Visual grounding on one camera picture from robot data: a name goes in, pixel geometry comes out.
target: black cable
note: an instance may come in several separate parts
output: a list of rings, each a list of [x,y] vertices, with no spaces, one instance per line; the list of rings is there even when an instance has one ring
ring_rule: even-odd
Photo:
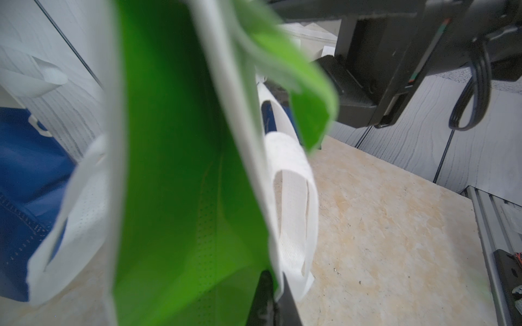
[[[446,143],[446,148],[444,148],[444,153],[442,153],[441,161],[438,164],[437,172],[435,173],[435,177],[433,178],[433,183],[436,184],[438,180],[438,175],[441,173],[442,165],[444,164],[444,160],[446,159],[446,154],[448,153],[449,145],[452,143],[454,130],[449,134],[448,142]]]
[[[103,89],[103,86],[100,82],[100,80],[96,77],[96,75],[94,74],[94,72],[91,70],[91,68],[89,67],[89,65],[85,62],[85,60],[81,57],[81,55],[78,53],[78,51],[76,51],[76,49],[74,48],[74,46],[71,44],[71,42],[69,42],[69,39],[67,38],[67,36],[65,36],[65,34],[62,32],[62,30],[60,29],[60,27],[58,27],[58,25],[55,23],[55,21],[51,18],[51,16],[49,15],[49,13],[47,12],[47,10],[45,10],[45,8],[42,6],[42,4],[40,3],[39,0],[34,0],[34,2],[36,3],[36,5],[38,7],[40,7],[40,10],[42,10],[43,14],[47,17],[47,19],[51,22],[51,24],[54,26],[54,28],[56,29],[56,31],[60,34],[60,36],[62,37],[62,39],[64,39],[65,43],[67,43],[67,45],[69,46],[69,48],[71,50],[73,50],[74,54],[78,57],[78,59],[80,60],[81,64],[83,64],[83,66],[85,67],[85,69],[87,69],[87,71],[89,72],[89,74],[93,77],[93,79],[98,83],[98,85],[100,85],[100,87]]]
[[[488,110],[491,95],[491,63],[486,42],[476,40],[469,52],[471,79],[460,95],[449,118],[449,127],[453,130],[470,130],[484,118]],[[465,127],[459,127],[464,109],[474,95],[471,117]]]

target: marble table surface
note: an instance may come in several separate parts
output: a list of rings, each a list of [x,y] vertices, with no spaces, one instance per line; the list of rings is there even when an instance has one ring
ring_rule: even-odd
[[[305,326],[497,324],[469,199],[330,137],[311,165],[319,239]],[[107,325],[105,262],[102,247],[44,305],[0,298],[0,325]]]

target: bag handle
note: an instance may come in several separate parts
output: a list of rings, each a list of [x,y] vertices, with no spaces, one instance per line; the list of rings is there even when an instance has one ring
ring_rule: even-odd
[[[14,96],[36,98],[42,96],[68,81],[67,75],[46,58],[29,49],[21,42],[0,35],[0,46],[22,52],[32,57],[43,79],[29,77],[8,69],[0,68],[0,85]]]
[[[29,286],[29,303],[32,305],[37,305],[47,301],[57,294],[57,291],[59,292],[63,288],[61,285],[66,285],[72,280],[60,280],[61,285],[45,284],[46,282],[42,281],[45,278],[46,268],[51,266],[54,261],[51,261],[51,254],[57,245],[64,228],[65,234],[63,238],[65,239],[67,236],[68,228],[65,223],[75,207],[75,204],[78,202],[83,189],[87,185],[87,181],[92,175],[101,169],[106,168],[107,163],[105,153],[106,137],[105,135],[101,135],[90,145],[84,159],[76,166],[71,174],[67,187],[65,188],[65,194],[56,222],[54,223],[52,230],[42,241],[27,263],[26,282]],[[62,248],[58,249],[55,257],[60,254],[61,250]]]
[[[314,281],[311,267],[318,234],[317,188],[312,168],[286,112],[262,83],[258,85],[258,94],[260,104],[265,100],[271,102],[278,130],[265,136],[265,147],[272,184],[277,173],[282,172],[280,266],[294,299],[299,301]],[[277,216],[271,219],[277,223]]]

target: white panel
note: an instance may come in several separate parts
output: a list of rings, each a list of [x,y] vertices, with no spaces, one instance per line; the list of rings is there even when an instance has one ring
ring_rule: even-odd
[[[492,90],[484,120],[456,131],[437,183],[453,191],[474,186],[522,204],[522,95]]]
[[[103,76],[92,44],[93,24],[88,19],[89,0],[39,0],[62,33],[94,72],[98,79]]]
[[[342,141],[343,143],[355,147],[359,139],[361,139],[361,137],[364,135],[365,131],[366,128],[355,129],[335,121],[330,131],[328,132],[328,135],[332,138]]]
[[[20,101],[75,160],[80,160],[103,130],[100,86],[34,1],[2,1],[0,33],[47,57],[68,76],[65,85],[39,98]]]
[[[451,132],[449,116],[464,86],[436,76],[426,77],[398,122],[382,129],[372,128],[359,149],[433,181]]]

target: blue fabric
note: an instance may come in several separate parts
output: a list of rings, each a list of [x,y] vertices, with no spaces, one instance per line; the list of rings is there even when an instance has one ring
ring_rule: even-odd
[[[75,167],[30,115],[0,107],[0,296],[18,301],[28,300],[27,262],[53,227]]]

